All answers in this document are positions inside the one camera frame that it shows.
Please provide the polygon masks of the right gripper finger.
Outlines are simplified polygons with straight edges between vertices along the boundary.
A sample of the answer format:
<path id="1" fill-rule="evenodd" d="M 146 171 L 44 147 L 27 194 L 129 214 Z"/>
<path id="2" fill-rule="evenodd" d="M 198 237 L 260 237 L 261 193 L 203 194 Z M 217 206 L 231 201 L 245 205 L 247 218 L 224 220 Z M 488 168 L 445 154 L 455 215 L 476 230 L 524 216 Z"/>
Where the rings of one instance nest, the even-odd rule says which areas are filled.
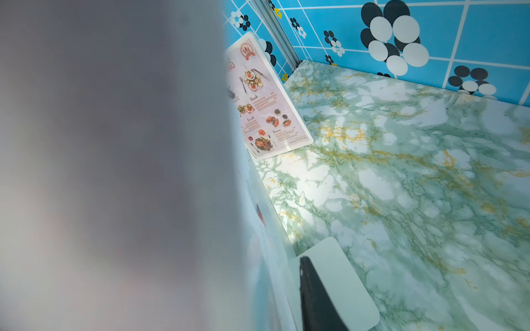
<path id="1" fill-rule="evenodd" d="M 348 331 L 311 259 L 300 258 L 300 299 L 304 331 Z"/>

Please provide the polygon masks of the left aluminium corner post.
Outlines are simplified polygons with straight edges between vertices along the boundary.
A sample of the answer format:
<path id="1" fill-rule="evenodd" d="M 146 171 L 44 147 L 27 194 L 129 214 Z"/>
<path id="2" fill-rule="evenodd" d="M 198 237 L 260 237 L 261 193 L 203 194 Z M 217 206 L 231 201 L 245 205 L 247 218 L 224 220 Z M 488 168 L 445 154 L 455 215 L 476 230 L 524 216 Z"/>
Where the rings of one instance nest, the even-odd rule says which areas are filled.
<path id="1" fill-rule="evenodd" d="M 295 48 L 289 41 L 287 34 L 280 24 L 279 18 L 273 12 L 268 1 L 252 0 L 250 3 L 271 34 L 272 39 L 276 42 L 279 51 L 286 59 L 288 65 L 292 70 L 296 70 L 301 64 L 302 60 L 295 52 Z"/>

